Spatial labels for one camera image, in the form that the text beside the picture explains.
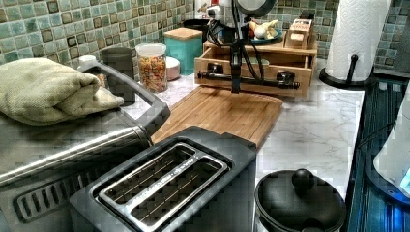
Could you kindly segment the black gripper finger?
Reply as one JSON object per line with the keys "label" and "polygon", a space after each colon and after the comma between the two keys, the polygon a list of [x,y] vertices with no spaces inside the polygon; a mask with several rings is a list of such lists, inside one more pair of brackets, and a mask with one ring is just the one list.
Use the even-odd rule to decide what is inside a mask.
{"label": "black gripper finger", "polygon": [[240,92],[241,82],[241,67],[242,67],[242,53],[240,45],[234,43],[230,46],[230,66],[232,79],[232,93],[238,94]]}

